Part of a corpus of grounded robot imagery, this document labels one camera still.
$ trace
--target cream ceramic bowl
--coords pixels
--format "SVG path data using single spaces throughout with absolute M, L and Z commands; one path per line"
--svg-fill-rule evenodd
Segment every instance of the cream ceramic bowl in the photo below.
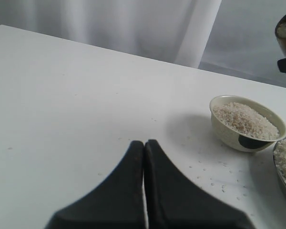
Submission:
M 216 115 L 213 112 L 213 108 L 214 106 L 222 106 L 233 102 L 248 105 L 252 109 L 256 110 L 258 113 L 260 113 L 262 116 L 266 117 L 274 126 L 278 128 L 279 137 L 271 141 L 261 140 L 258 138 L 248 137 L 226 126 L 216 117 Z M 212 121 L 213 131 L 220 140 L 222 140 L 225 144 L 234 149 L 243 152 L 258 152 L 272 145 L 274 142 L 279 141 L 286 137 L 286 125 L 284 121 L 268 108 L 250 99 L 233 95 L 218 96 L 211 100 L 210 110 L 212 113 L 211 121 Z

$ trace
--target white table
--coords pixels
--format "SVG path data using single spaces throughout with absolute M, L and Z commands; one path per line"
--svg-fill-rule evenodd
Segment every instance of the white table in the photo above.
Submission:
M 151 138 L 257 229 L 286 228 L 272 148 L 236 152 L 212 134 L 209 102 L 222 94 L 286 122 L 286 88 L 0 26 L 0 229 L 43 228 L 102 182 L 131 140 Z

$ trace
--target white curtain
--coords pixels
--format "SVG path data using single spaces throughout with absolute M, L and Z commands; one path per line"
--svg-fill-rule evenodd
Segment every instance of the white curtain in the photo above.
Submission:
M 197 68 L 221 0 L 0 0 L 3 24 Z

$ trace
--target tabletop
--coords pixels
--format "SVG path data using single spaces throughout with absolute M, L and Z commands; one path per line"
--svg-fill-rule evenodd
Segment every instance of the tabletop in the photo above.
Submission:
M 135 139 L 157 139 L 185 176 L 256 228 L 286 228 L 272 147 L 237 152 L 212 133 L 209 102 L 223 94 L 286 123 L 286 88 L 0 26 L 0 229 L 43 228 Z

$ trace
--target gray wall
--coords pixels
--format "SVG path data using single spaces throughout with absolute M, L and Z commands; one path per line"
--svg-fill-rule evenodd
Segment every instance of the gray wall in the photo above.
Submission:
M 223 0 L 200 68 L 286 81 L 276 65 L 284 56 L 274 34 L 285 14 L 286 0 Z

